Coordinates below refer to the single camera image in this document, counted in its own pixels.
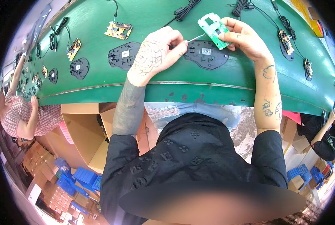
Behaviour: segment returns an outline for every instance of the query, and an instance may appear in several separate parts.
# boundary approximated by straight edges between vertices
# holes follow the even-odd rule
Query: worker
[[[110,224],[147,221],[125,212],[118,201],[124,194],[149,185],[234,180],[287,188],[279,133],[282,104],[274,58],[246,23],[229,17],[221,21],[231,32],[219,34],[219,38],[231,42],[229,50],[239,48],[255,65],[257,137],[251,164],[236,153],[225,124],[194,111],[166,124],[156,146],[139,156],[135,137],[143,118],[146,85],[159,72],[173,70],[169,67],[183,56],[188,46],[178,30],[163,27],[149,34],[141,44],[116,106],[100,189],[101,210]]]
[[[321,116],[301,113],[300,118],[302,124],[297,124],[298,135],[305,135],[320,158],[325,161],[335,160],[335,110],[330,113],[325,124]]]
[[[3,95],[0,92],[0,122],[11,137],[22,137],[28,140],[42,136],[63,122],[61,105],[39,106],[35,95],[31,101],[16,95],[17,85],[25,62],[26,52],[22,54],[16,66],[10,89]]]

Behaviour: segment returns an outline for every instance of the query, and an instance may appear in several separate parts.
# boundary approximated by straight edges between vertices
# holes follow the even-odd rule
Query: green circuit board
[[[215,43],[216,47],[219,50],[222,50],[226,46],[228,46],[229,42],[224,42],[219,39],[218,35],[220,33],[229,32],[228,28],[220,21],[220,17],[214,13],[206,14],[201,17],[200,20],[197,21],[201,29],[205,31],[205,33],[211,38],[211,40]]]

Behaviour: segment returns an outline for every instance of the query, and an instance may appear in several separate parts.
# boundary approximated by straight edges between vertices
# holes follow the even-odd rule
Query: hand
[[[249,25],[230,17],[222,18],[221,22],[223,22],[230,31],[219,34],[220,40],[232,42],[232,44],[228,45],[228,49],[235,51],[238,47],[254,62],[273,59],[264,41]]]
[[[163,27],[149,34],[128,71],[128,79],[137,87],[146,86],[157,73],[172,66],[187,50],[188,42],[178,30]]]
[[[38,100],[37,97],[35,95],[31,96],[31,106],[34,109],[38,108]]]
[[[332,110],[332,112],[330,112],[330,115],[327,119],[327,124],[331,125],[333,124],[334,121],[335,121],[335,110]]]

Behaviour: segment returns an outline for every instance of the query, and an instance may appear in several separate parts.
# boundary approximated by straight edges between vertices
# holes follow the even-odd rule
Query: black shirt
[[[259,134],[248,164],[235,152],[226,126],[197,113],[168,123],[156,146],[140,157],[135,138],[113,135],[101,180],[102,214],[110,224],[142,224],[146,218],[119,207],[121,196],[140,187],[190,180],[234,180],[287,188],[281,136],[273,130]]]
[[[297,124],[297,132],[300,136],[305,135],[315,153],[325,161],[335,160],[335,124],[327,131],[320,142],[311,141],[323,128],[324,118],[308,114],[300,114],[302,125]]]

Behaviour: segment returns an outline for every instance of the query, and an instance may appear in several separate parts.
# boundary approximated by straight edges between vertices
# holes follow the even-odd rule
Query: green workbench
[[[272,3],[267,0],[254,0],[256,6],[269,14],[281,29],[284,29]],[[241,19],[249,24],[265,41],[273,54],[278,72],[278,81],[282,95],[283,109],[321,115],[330,111],[335,102],[335,65],[329,57],[322,42],[316,37],[310,26],[286,3],[276,1],[279,11],[290,20],[296,31],[296,44],[303,54],[312,62],[313,79],[305,79],[303,59],[295,51],[293,61],[288,61],[281,53],[275,25],[260,11],[243,10]],[[58,48],[48,50],[42,59],[36,59],[33,49],[32,62],[26,62],[27,75],[39,72],[42,88],[37,90],[40,105],[65,103],[116,102],[126,79],[126,70],[111,67],[108,53],[124,43],[131,41],[141,43],[152,33],[170,21],[176,9],[186,6],[182,0],[117,0],[118,16],[116,22],[130,23],[133,30],[127,40],[106,36],[109,22],[114,19],[116,10],[113,1],[80,0],[66,9],[53,23],[59,25],[63,17],[69,17],[66,26],[70,29],[71,39],[79,38],[82,45],[74,60],[82,57],[89,61],[89,72],[83,80],[70,74],[70,63],[66,55],[68,33],[65,28],[58,36]],[[235,0],[201,0],[188,16],[181,22],[173,21],[170,26],[179,30],[184,39],[190,40],[204,32],[197,21],[207,13],[214,12],[220,17],[233,17],[232,7]],[[49,48],[49,29],[40,35],[41,55]],[[42,66],[50,72],[58,71],[57,84],[45,79],[41,73]],[[32,88],[29,81],[26,91]],[[243,52],[230,52],[228,61],[215,70],[201,69],[195,62],[179,59],[169,69],[157,74],[146,88],[145,101],[187,102],[202,98],[206,103],[236,104],[254,106],[255,77],[254,65]]]

